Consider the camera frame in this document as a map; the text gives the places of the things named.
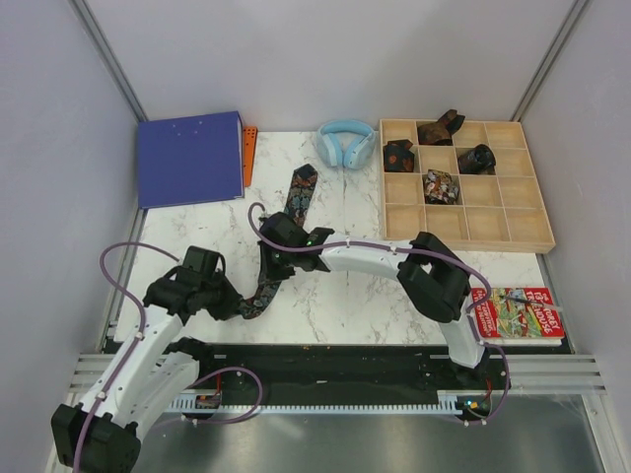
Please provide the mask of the navy floral necktie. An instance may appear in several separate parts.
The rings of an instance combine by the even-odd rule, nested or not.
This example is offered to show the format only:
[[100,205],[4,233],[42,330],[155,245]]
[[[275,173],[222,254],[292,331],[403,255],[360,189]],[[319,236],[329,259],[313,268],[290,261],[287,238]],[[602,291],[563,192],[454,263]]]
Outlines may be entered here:
[[[307,233],[303,225],[314,195],[317,171],[309,164],[294,170],[283,212],[277,212],[263,220],[262,234],[283,246],[298,246],[304,243]],[[260,269],[258,285],[254,295],[240,302],[238,314],[244,319],[262,315],[276,296],[281,282],[295,275],[291,263],[277,249],[264,242],[259,244]]]

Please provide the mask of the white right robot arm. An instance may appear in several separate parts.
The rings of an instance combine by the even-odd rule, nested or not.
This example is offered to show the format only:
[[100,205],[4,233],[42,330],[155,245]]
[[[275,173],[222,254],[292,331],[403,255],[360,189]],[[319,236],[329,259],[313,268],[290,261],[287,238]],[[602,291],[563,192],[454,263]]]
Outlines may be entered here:
[[282,212],[253,229],[260,240],[264,276],[283,281],[299,268],[392,280],[417,312],[439,324],[454,381],[470,388],[486,377],[485,349],[467,320],[472,304],[469,277],[474,271],[436,236],[421,232],[411,241],[382,241],[354,239],[329,228],[307,232]]

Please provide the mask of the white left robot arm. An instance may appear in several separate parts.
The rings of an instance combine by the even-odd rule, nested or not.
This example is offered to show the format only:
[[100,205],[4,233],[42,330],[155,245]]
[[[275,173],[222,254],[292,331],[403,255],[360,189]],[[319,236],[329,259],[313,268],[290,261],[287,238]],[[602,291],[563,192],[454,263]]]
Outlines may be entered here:
[[191,246],[144,297],[131,297],[139,318],[127,339],[83,397],[52,415],[61,464],[75,472],[131,471],[144,437],[168,405],[190,385],[213,382],[212,359],[168,347],[198,311],[221,319],[234,314],[241,297],[225,272],[221,253]]

